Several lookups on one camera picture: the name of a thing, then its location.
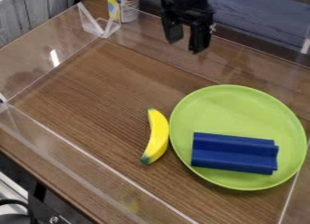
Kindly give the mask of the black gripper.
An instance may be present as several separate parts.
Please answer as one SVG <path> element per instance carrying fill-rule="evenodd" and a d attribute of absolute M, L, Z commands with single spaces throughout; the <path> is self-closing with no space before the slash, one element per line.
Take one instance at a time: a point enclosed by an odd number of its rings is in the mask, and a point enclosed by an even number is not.
<path fill-rule="evenodd" d="M 190 24 L 188 50 L 198 54 L 208 46 L 214 32 L 211 0 L 160 0 L 162 27 L 170 44 L 183 37 L 183 24 Z"/>

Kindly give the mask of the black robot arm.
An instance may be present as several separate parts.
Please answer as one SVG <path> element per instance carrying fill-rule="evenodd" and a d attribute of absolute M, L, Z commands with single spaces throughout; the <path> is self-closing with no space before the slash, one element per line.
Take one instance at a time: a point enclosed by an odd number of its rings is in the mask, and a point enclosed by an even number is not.
<path fill-rule="evenodd" d="M 210 0 L 160 0 L 164 37 L 174 44 L 184 37 L 183 25 L 190 27 L 187 49 L 198 54 L 208 48 L 214 34 L 214 8 Z"/>

